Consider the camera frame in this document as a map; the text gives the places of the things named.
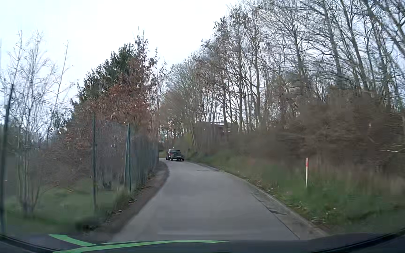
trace green grass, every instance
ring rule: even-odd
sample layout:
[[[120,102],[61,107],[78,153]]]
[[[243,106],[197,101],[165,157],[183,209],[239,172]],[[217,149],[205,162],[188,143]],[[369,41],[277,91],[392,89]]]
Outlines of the green grass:
[[[160,151],[159,158],[165,158],[165,157],[166,157],[166,151]]]
[[[312,172],[306,188],[304,168],[295,170],[229,151],[191,160],[248,180],[330,233],[391,232],[405,227],[405,196],[391,195],[366,180]]]
[[[34,211],[26,218],[15,196],[5,201],[7,231],[14,235],[26,233],[69,233],[95,226],[115,209],[121,198],[129,198],[121,190],[101,190],[96,196],[94,211],[90,179],[80,180],[72,189],[52,188],[44,192]]]

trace narrow road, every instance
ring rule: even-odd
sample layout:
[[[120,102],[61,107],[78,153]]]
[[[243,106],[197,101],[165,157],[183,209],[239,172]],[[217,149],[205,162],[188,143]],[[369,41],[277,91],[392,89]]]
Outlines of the narrow road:
[[[246,182],[193,163],[162,161],[170,170],[165,185],[112,241],[298,239]]]

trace dark car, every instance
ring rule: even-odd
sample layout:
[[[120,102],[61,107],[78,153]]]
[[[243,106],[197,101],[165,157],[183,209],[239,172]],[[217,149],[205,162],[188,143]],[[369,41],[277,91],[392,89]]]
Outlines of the dark car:
[[[166,153],[166,160],[180,160],[180,161],[184,161],[184,155],[180,152],[179,149],[169,149],[168,153]]]

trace curb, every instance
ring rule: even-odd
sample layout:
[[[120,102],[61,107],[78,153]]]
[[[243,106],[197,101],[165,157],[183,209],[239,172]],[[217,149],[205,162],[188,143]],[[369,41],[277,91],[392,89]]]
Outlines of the curb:
[[[326,237],[329,233],[315,226],[312,222],[306,220],[301,215],[296,213],[294,210],[291,210],[284,203],[274,198],[267,192],[263,191],[259,187],[249,183],[245,179],[233,175],[229,172],[220,171],[217,168],[208,166],[206,164],[200,164],[193,161],[189,161],[193,164],[198,164],[200,166],[212,169],[214,171],[223,172],[228,174],[237,180],[246,183],[246,185],[251,189],[251,194],[262,203],[271,213],[273,213],[278,220],[280,220],[292,233],[295,234],[301,240],[316,239],[320,237]]]
[[[120,233],[123,228],[143,209],[143,207],[156,196],[166,183],[170,171],[163,161],[159,161],[154,168],[154,177],[146,181],[146,184],[137,189],[132,197],[135,199],[132,204],[121,208],[121,212],[111,216],[109,220],[100,224],[98,228],[87,233],[75,235],[77,239],[91,242],[109,242]]]

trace roadside marker post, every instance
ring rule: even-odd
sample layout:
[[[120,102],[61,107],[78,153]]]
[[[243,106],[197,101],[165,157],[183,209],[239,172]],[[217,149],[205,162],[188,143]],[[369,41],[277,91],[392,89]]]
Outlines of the roadside marker post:
[[[306,188],[307,188],[307,180],[309,179],[308,176],[309,176],[309,158],[306,157]]]

